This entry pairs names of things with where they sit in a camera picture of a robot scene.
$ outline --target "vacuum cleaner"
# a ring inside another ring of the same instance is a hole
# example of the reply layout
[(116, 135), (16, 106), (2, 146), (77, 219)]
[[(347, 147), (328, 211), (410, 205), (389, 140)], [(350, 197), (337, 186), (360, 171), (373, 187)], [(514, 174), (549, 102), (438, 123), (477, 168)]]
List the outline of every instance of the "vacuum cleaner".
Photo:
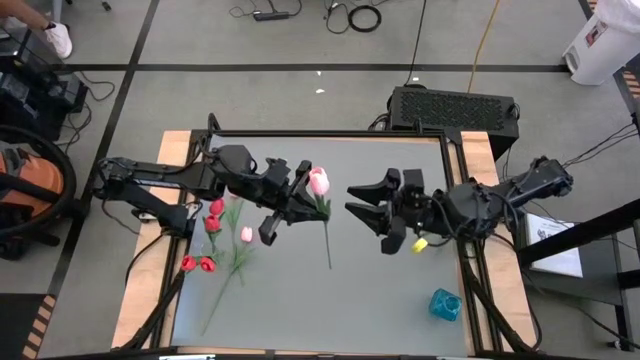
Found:
[(47, 230), (62, 219), (86, 216), (75, 192), (73, 166), (55, 144), (0, 125), (0, 258), (18, 260), (34, 241), (60, 244)]

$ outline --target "yellow object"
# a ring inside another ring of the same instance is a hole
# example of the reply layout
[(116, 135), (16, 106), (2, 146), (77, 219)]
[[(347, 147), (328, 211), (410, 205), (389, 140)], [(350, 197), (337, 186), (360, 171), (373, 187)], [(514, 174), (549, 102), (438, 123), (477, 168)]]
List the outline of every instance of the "yellow object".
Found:
[(429, 242), (423, 238), (420, 238), (415, 243), (413, 243), (411, 251), (413, 251), (414, 254), (420, 254), (422, 250), (424, 250), (424, 248), (426, 248), (427, 246), (429, 246)]

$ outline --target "pink flower bud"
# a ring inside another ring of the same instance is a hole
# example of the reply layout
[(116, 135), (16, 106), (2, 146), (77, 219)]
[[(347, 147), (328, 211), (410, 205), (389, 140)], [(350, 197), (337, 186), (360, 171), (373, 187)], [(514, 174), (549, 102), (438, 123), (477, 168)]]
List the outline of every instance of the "pink flower bud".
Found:
[(314, 167), (309, 172), (311, 191), (316, 195), (324, 195), (329, 191), (329, 178), (321, 167)]
[(243, 227), (242, 232), (240, 233), (240, 240), (246, 243), (249, 243), (251, 242), (252, 238), (253, 238), (253, 229), (247, 226)]

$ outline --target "white container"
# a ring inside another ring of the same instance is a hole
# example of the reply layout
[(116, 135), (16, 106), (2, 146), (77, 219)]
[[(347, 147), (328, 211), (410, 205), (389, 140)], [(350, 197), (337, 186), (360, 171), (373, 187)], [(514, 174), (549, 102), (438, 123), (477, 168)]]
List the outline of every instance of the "white container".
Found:
[(638, 53), (640, 0), (600, 0), (562, 57), (573, 81), (600, 85)]

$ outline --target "red rose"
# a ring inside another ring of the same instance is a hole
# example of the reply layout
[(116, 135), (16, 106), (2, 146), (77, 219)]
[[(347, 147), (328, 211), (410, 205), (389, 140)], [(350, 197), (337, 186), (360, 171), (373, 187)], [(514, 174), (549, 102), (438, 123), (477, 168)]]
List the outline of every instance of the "red rose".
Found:
[(204, 257), (200, 260), (200, 267), (206, 272), (216, 271), (216, 263), (210, 257)]
[(204, 220), (204, 229), (207, 232), (216, 232), (220, 230), (220, 219), (214, 215), (209, 215)]
[(209, 206), (209, 212), (211, 213), (211, 215), (219, 216), (222, 214), (223, 211), (224, 211), (224, 200), (222, 199), (218, 199), (212, 202), (211, 206)]
[(191, 255), (187, 255), (182, 259), (182, 265), (180, 266), (180, 268), (184, 271), (191, 271), (195, 269), (196, 266), (198, 266), (196, 258)]

